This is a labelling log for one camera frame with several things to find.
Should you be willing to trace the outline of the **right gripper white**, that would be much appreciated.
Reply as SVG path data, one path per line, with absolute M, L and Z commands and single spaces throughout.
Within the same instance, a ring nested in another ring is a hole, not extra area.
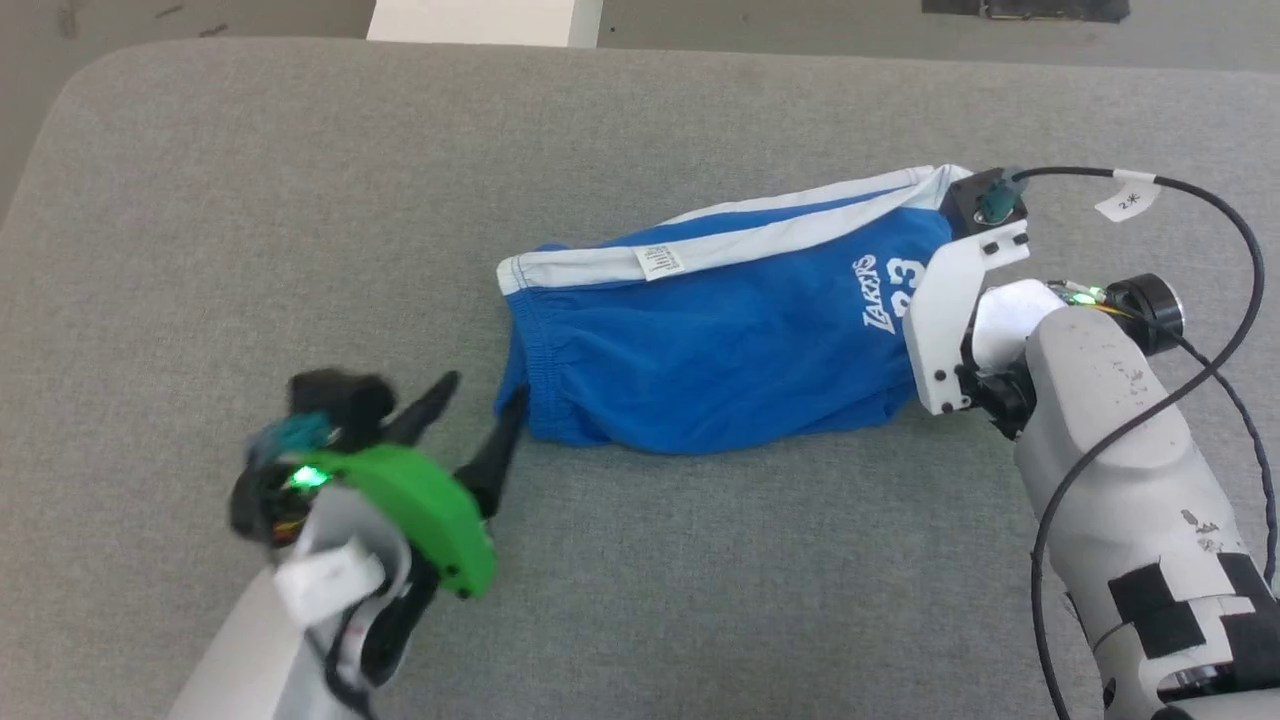
M 1030 256 L 1028 223 L 1014 222 L 942 245 L 925 265 L 902 319 L 920 405 L 937 416 L 966 405 L 956 368 L 988 272 Z

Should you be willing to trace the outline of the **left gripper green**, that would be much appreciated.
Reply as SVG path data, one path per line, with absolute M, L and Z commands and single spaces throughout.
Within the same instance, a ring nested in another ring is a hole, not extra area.
M 484 596 L 497 553 L 486 521 L 494 518 L 527 415 L 529 392 L 516 389 L 490 434 L 454 478 L 415 447 L 447 410 L 461 380 L 447 372 L 384 425 L 384 441 L 355 454 L 315 450 L 300 464 L 360 492 L 439 574 L 458 597 Z

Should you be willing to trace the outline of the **blue white basketball shorts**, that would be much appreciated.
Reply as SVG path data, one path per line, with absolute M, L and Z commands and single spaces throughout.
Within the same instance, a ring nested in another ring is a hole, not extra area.
M 673 455 L 882 425 L 916 397 L 902 319 L 965 177 L 914 167 L 507 258 L 498 404 L 526 388 L 540 441 Z

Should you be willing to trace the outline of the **left gripper black motor cylinder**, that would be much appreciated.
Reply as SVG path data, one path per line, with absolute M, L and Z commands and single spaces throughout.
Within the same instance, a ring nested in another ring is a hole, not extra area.
M 247 462 L 233 484 L 227 520 L 230 532 L 282 550 L 300 537 L 307 511 L 291 488 L 297 466 L 279 462 Z

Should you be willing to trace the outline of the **gripper black motor cylinder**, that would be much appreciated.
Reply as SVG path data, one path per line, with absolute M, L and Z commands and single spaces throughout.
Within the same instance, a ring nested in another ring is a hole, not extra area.
M 1183 305 L 1164 278 L 1144 273 L 1116 281 L 1103 290 L 1105 305 L 1119 311 L 1116 323 L 1144 356 L 1179 346 L 1185 331 Z
M 300 537 L 307 511 L 291 488 L 297 466 L 279 462 L 247 462 L 233 484 L 227 520 L 230 532 L 282 550 Z

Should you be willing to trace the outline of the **right gripper black motor cylinder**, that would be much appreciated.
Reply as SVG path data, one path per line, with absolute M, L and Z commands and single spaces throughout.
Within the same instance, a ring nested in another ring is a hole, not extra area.
M 1183 305 L 1164 278 L 1144 273 L 1116 281 L 1103 290 L 1105 305 L 1119 311 L 1116 323 L 1144 356 L 1179 346 L 1185 331 Z

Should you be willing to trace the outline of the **white tag marked 2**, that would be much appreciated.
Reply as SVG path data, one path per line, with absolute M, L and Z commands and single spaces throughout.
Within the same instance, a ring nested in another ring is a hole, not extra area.
M 1103 176 L 1123 182 L 1116 193 L 1094 205 L 1102 217 L 1114 223 L 1130 220 L 1149 210 L 1162 190 L 1153 173 L 1117 168 Z

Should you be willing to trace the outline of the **grey fabric sofa seat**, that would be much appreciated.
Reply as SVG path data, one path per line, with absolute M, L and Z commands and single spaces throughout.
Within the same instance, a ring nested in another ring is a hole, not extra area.
M 260 550 L 227 528 L 291 375 L 451 369 L 492 427 L 495 269 L 925 164 L 1199 184 L 1266 255 L 1226 373 L 1280 471 L 1280 74 L 183 40 L 49 110 L 0 225 L 0 720 L 159 720 Z M 381 720 L 1053 720 L 1036 520 L 979 414 L 714 457 L 527 443 L 490 594 L 435 602 Z

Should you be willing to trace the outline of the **white rectangular box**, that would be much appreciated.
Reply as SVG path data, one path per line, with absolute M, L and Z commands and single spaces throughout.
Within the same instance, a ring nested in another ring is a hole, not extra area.
M 366 38 L 595 47 L 603 0 L 376 0 Z

